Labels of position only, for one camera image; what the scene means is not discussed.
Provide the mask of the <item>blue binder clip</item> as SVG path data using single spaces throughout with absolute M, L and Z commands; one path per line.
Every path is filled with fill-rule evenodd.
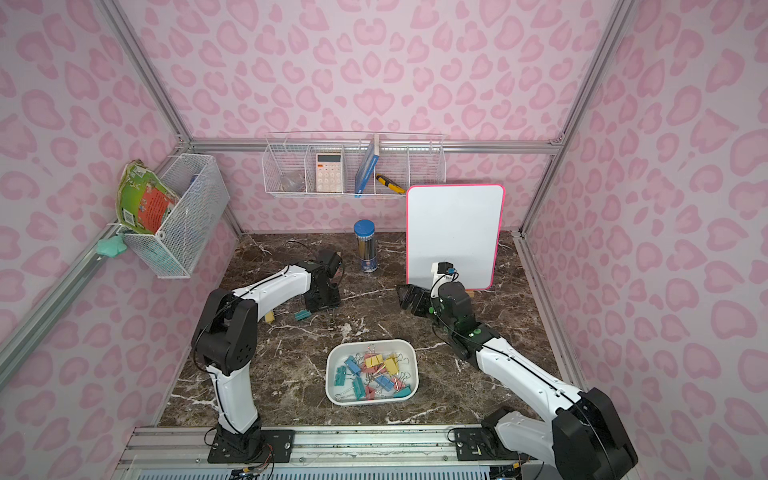
M 362 372 L 360 366 L 358 365 L 358 363 L 355 361 L 355 359 L 352 356 L 348 357 L 345 360 L 345 365 L 350 370 L 350 372 L 352 374 L 354 374 L 354 375 L 359 376 L 361 374 L 361 372 Z
M 382 387 L 385 391 L 392 391 L 395 389 L 395 382 L 390 376 L 379 375 L 374 378 L 374 381 Z

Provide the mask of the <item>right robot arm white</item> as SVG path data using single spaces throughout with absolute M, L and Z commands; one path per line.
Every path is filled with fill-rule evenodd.
M 501 408 L 483 428 L 508 451 L 554 467 L 563 479 L 622 479 L 637 452 L 607 394 L 583 391 L 524 357 L 498 332 L 476 319 L 462 283 L 439 280 L 431 288 L 397 288 L 400 306 L 429 319 L 461 360 L 499 381 L 537 416 Z

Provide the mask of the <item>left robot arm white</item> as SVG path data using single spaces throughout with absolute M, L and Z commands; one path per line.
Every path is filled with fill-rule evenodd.
M 191 354 L 195 367 L 212 381 L 222 431 L 244 436 L 259 423 L 249 374 L 259 322 L 295 297 L 302 297 L 311 313 L 338 307 L 343 277 L 341 254 L 322 249 L 315 258 L 290 264 L 251 285 L 219 288 L 208 295 Z

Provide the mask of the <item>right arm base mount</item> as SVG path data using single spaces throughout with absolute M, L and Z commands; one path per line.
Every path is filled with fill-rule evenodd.
M 454 427 L 448 430 L 446 437 L 454 445 L 459 461 L 501 461 L 520 458 L 518 452 L 504 447 L 488 428 Z

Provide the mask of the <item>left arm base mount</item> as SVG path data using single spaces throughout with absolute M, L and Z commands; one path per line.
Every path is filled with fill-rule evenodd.
M 269 460 L 285 464 L 290 461 L 295 435 L 294 430 L 264 430 L 259 426 L 244 434 L 235 434 L 218 425 L 207 462 L 258 465 Z

